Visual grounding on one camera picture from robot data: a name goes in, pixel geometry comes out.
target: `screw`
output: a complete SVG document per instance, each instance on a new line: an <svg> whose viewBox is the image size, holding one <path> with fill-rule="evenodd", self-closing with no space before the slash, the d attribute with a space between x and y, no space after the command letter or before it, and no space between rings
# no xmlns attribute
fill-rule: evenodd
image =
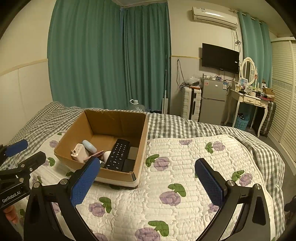
<svg viewBox="0 0 296 241"><path fill-rule="evenodd" d="M67 184L67 182L68 182L68 179L64 178L60 181L60 184L65 185Z"/></svg>
<svg viewBox="0 0 296 241"><path fill-rule="evenodd" d="M258 190L260 190L260 189L261 189L261 185L260 185L260 184L258 184L258 183L256 183L254 186L255 186L255 188L256 188L256 189L258 189Z"/></svg>
<svg viewBox="0 0 296 241"><path fill-rule="evenodd" d="M40 186L40 183L39 183L39 182L36 182L36 183L34 183L34 185L33 185L34 188L38 188L39 186Z"/></svg>
<svg viewBox="0 0 296 241"><path fill-rule="evenodd" d="M235 185L235 182L233 180L228 180L227 185L233 187Z"/></svg>

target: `wall-mounted air conditioner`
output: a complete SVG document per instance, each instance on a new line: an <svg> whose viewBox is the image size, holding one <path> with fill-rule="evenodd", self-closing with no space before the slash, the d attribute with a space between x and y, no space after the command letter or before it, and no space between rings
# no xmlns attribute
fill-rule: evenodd
<svg viewBox="0 0 296 241"><path fill-rule="evenodd" d="M192 15L194 21L211 23L225 28L236 29L238 25L237 17L206 8L192 7Z"/></svg>

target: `green curtain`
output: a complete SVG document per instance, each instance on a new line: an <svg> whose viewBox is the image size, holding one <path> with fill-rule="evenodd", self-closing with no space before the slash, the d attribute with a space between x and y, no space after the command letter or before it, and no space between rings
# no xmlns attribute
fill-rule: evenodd
<svg viewBox="0 0 296 241"><path fill-rule="evenodd" d="M258 69L259 83L265 80L267 86L271 86L272 48L268 26L265 22L252 20L249 14L244 16L239 12L239 21L242 28L244 58L250 57Z"/></svg>
<svg viewBox="0 0 296 241"><path fill-rule="evenodd" d="M57 0L48 36L53 100L126 109L120 7L111 0Z"/></svg>
<svg viewBox="0 0 296 241"><path fill-rule="evenodd" d="M168 3L125 8L121 13L124 77L129 99L137 99L151 110L161 110L165 83L167 98L170 97Z"/></svg>

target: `human hand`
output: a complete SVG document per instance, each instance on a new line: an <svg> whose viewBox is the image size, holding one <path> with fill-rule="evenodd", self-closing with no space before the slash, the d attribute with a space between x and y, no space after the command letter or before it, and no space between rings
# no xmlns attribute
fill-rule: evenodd
<svg viewBox="0 0 296 241"><path fill-rule="evenodd" d="M11 205L8 208L4 209L3 212L5 213L8 221L12 221L14 224L18 222L18 216L14 205Z"/></svg>

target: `gray mini fridge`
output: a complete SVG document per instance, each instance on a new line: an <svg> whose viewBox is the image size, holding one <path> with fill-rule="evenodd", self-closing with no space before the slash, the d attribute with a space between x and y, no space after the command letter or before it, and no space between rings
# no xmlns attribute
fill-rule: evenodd
<svg viewBox="0 0 296 241"><path fill-rule="evenodd" d="M206 79L203 82L199 122L221 125L227 83Z"/></svg>

